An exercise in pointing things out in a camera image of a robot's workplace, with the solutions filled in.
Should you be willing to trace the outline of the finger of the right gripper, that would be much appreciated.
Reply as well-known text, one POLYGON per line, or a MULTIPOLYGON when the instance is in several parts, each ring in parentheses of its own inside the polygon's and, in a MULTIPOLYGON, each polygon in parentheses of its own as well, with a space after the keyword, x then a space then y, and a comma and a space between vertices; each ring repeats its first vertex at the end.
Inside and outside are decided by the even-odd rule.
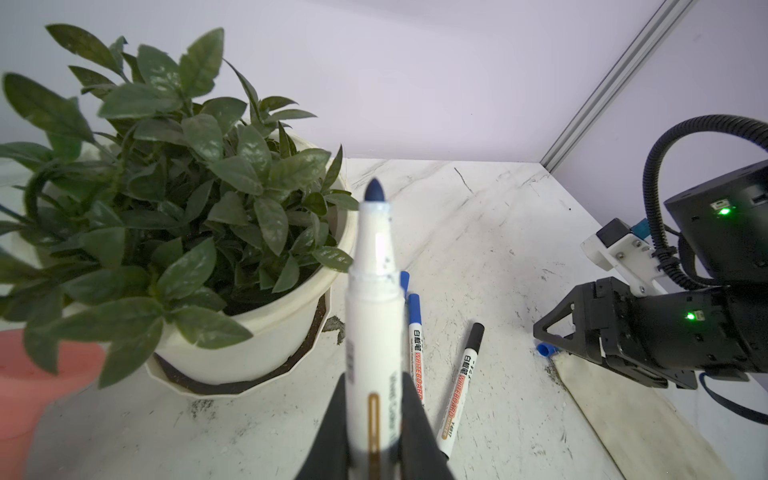
POLYGON ((574 287, 549 313, 533 325, 533 337, 563 352, 601 363, 600 329, 591 323, 596 284, 574 287))

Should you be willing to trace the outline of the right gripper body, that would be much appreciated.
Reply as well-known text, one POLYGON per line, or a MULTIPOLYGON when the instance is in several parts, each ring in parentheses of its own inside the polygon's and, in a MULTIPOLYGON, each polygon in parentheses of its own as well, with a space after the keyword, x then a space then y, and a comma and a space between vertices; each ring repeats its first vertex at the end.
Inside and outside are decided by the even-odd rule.
POLYGON ((636 297, 615 278, 595 283, 601 365, 651 388, 695 390, 695 373, 744 381, 767 371, 767 285, 636 297))

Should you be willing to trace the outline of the white plant saucer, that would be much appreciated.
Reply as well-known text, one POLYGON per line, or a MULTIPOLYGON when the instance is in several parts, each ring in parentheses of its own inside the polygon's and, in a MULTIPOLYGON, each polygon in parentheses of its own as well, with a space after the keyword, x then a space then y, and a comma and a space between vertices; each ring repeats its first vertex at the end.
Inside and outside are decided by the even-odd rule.
POLYGON ((155 354, 146 364, 150 378, 194 399, 234 399, 287 376, 314 349, 332 306, 326 290, 314 298, 295 291, 235 319, 252 337, 218 350, 186 341, 155 354))

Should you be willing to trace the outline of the white marker pen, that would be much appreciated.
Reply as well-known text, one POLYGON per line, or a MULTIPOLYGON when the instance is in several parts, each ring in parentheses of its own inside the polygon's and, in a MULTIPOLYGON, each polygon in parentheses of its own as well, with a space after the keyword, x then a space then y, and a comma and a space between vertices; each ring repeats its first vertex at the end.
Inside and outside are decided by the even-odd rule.
POLYGON ((346 430, 351 479, 393 479, 401 437, 404 293, 391 205, 367 185, 345 294, 346 430))
POLYGON ((410 354, 410 375, 419 400, 425 404, 424 388, 424 340, 420 296, 411 293, 407 298, 408 345, 410 354))
POLYGON ((469 386, 479 356, 485 326, 472 324, 451 395, 436 436, 437 447, 446 459, 451 457, 458 436, 460 420, 468 398, 469 386))
POLYGON ((410 282, 410 274, 407 271, 400 272, 400 286, 403 290, 404 297, 408 296, 408 287, 410 282))

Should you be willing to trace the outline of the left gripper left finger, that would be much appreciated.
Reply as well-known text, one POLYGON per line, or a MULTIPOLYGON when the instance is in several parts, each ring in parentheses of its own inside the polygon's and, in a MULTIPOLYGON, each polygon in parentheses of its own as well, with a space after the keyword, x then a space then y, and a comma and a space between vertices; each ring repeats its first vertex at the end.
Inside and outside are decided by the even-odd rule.
POLYGON ((347 439, 345 375, 336 384, 311 449, 295 476, 296 480, 347 480, 349 452, 347 439))

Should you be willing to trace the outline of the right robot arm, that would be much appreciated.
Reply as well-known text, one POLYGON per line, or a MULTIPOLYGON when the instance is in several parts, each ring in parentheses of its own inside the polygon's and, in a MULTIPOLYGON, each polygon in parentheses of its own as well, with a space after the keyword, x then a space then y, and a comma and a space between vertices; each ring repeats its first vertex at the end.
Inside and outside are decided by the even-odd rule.
POLYGON ((651 388, 694 390, 697 373, 743 381, 767 369, 767 165, 670 198, 712 284, 668 293, 654 248, 621 220, 582 244, 607 277, 574 287, 534 337, 651 388))

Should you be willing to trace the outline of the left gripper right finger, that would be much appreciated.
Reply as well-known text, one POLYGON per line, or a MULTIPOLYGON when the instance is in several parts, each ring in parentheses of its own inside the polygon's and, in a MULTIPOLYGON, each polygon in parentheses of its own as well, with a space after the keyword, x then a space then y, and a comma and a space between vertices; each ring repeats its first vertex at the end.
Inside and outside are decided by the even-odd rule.
POLYGON ((412 377, 402 373, 401 478, 454 480, 447 457, 438 448, 412 377))

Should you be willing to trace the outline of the beige green-fingered glove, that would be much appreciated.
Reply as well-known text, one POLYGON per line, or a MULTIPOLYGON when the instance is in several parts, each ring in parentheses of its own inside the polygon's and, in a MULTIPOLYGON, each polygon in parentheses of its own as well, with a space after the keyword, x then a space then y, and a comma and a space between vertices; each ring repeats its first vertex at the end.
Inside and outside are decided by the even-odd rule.
POLYGON ((656 391, 579 357, 553 365, 627 479, 731 479, 732 472, 675 407, 656 391))

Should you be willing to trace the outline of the pink watering can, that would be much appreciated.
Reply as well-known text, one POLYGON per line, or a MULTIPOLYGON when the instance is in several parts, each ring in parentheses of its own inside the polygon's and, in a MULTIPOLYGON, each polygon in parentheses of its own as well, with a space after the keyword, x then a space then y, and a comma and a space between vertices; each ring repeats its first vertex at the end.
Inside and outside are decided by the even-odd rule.
POLYGON ((65 341, 59 373, 36 366, 23 348, 23 332, 1 333, 1 477, 21 479, 35 429, 48 404, 78 391, 100 374, 106 354, 97 344, 65 341))

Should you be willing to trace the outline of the potted green plant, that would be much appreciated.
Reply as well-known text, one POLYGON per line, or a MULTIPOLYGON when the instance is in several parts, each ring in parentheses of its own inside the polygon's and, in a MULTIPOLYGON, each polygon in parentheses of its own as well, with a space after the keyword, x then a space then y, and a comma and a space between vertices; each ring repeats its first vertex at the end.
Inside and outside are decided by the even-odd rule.
POLYGON ((344 273, 331 219, 358 207, 339 183, 342 152, 303 148, 291 99, 213 95, 225 33, 196 39, 179 59, 125 40, 50 24, 48 34, 88 61, 73 73, 96 97, 110 132, 93 129, 77 98, 7 73, 12 109, 47 144, 10 142, 3 158, 30 172, 23 208, 1 211, 1 231, 39 255, 1 254, 1 317, 22 349, 57 374, 64 341, 107 348, 99 384, 116 384, 177 332, 200 351, 253 336, 242 316, 273 307, 317 273, 344 273))

